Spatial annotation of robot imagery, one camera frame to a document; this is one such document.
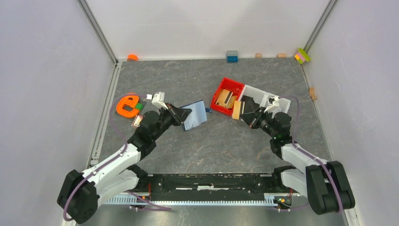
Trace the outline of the navy blue card holder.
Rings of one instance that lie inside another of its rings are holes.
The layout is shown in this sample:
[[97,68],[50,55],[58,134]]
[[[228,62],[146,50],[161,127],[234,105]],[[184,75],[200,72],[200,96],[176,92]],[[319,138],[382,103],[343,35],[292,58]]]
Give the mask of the navy blue card holder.
[[192,111],[182,125],[183,131],[189,131],[205,123],[207,121],[207,113],[212,113],[212,109],[205,106],[204,100],[181,106],[181,108],[191,109]]

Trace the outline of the gold credit card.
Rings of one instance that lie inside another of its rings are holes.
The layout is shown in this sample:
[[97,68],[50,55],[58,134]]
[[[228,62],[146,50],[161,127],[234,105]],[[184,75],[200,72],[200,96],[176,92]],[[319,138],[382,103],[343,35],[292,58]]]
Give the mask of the gold credit card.
[[240,116],[243,114],[244,112],[244,107],[245,107],[245,103],[243,101],[234,101],[234,105],[233,105],[233,112],[232,112],[232,118],[235,120],[239,120]]

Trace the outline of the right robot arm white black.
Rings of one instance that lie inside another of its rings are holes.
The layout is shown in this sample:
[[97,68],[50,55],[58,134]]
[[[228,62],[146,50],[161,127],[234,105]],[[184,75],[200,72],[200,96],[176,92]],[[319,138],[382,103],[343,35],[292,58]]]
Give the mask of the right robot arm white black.
[[261,129],[269,135],[272,152],[291,164],[287,169],[275,169],[277,176],[271,180],[275,191],[292,188],[307,198],[318,215],[355,207],[344,166],[304,150],[290,134],[292,118],[287,113],[272,114],[260,107],[252,113],[241,114],[240,118],[249,128]]

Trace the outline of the black cards in bin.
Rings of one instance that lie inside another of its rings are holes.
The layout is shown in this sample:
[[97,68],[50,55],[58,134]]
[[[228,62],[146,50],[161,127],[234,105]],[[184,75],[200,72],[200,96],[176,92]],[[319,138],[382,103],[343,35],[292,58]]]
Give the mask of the black cards in bin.
[[245,103],[243,113],[252,113],[259,108],[259,104],[257,104],[252,97],[243,96],[241,100]]

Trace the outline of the white plastic bin left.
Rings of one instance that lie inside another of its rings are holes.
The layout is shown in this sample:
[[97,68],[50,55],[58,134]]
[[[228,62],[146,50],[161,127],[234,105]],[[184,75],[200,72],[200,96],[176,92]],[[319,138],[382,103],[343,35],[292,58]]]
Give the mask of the white plastic bin left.
[[238,100],[244,102],[243,113],[254,112],[259,107],[267,106],[268,92],[245,85]]

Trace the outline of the white plastic bin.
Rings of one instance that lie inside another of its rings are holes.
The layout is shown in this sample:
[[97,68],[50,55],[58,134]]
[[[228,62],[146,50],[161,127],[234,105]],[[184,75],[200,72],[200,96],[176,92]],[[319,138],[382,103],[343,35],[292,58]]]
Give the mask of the white plastic bin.
[[238,100],[244,102],[243,113],[254,112],[259,107],[267,106],[268,92],[245,85]]
[[261,101],[260,106],[264,107],[264,112],[287,113],[290,108],[291,101],[286,98],[281,98],[280,96],[266,93]]

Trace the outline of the white plastic bin right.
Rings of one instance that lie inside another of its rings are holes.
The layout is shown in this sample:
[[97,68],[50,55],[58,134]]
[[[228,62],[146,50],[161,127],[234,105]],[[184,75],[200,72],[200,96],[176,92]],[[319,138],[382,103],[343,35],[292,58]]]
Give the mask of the white plastic bin right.
[[281,98],[280,96],[266,93],[261,101],[260,106],[264,107],[264,112],[287,113],[290,108],[291,101],[286,98]]

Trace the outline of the green toy block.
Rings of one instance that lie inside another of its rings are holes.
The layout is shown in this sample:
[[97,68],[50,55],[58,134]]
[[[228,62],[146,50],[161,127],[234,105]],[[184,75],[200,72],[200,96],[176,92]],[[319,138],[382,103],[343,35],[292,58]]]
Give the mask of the green toy block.
[[141,111],[144,108],[144,106],[145,106],[145,104],[143,104],[143,103],[137,103],[135,105],[135,109],[138,111]]

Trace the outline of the orange plastic letter shape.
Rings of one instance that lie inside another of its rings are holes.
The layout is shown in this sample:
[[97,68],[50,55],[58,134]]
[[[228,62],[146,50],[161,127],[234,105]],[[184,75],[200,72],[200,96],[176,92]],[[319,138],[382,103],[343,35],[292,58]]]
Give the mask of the orange plastic letter shape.
[[117,103],[116,112],[125,118],[134,118],[139,114],[140,110],[136,108],[136,105],[139,103],[139,96],[128,93],[127,96],[121,98],[121,100]]

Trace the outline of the blue grey toy brick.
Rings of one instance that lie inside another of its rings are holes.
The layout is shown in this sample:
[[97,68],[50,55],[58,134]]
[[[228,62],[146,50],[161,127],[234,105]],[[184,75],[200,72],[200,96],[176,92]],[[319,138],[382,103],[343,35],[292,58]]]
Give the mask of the blue grey toy brick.
[[237,50],[226,51],[226,61],[228,63],[237,63],[239,60],[239,54]]

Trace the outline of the curved tan wooden piece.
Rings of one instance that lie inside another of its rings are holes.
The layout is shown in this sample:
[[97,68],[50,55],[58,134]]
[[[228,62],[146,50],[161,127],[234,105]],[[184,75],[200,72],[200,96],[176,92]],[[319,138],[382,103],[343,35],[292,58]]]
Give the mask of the curved tan wooden piece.
[[309,96],[310,96],[312,101],[317,100],[317,96],[316,96],[314,87],[309,87]]

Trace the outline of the flat tan wooden block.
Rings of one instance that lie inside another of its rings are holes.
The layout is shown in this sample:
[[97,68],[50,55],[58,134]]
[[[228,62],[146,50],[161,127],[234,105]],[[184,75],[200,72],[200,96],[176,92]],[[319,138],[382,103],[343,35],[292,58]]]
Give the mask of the flat tan wooden block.
[[286,58],[287,55],[285,53],[278,53],[277,58]]

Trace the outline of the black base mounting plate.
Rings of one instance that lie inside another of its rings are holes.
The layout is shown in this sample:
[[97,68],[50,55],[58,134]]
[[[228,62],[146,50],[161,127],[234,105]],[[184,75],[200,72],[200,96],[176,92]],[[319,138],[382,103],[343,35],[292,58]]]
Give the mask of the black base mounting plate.
[[151,201],[260,201],[264,194],[289,194],[271,173],[152,174],[142,176],[135,194]]

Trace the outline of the orange round cap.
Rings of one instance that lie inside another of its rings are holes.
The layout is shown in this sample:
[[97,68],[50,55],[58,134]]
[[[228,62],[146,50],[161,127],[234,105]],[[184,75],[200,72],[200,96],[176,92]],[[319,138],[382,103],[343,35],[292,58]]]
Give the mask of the orange round cap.
[[127,61],[138,61],[138,56],[136,56],[134,54],[129,54],[127,56]]

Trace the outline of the green pink toy brick stack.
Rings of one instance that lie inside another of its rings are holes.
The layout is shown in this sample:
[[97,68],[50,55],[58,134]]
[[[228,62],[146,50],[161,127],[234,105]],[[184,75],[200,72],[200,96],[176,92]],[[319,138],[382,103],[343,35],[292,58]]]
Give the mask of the green pink toy brick stack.
[[297,50],[297,53],[295,54],[294,58],[301,65],[306,63],[306,62],[311,61],[310,56],[302,48],[299,48]]

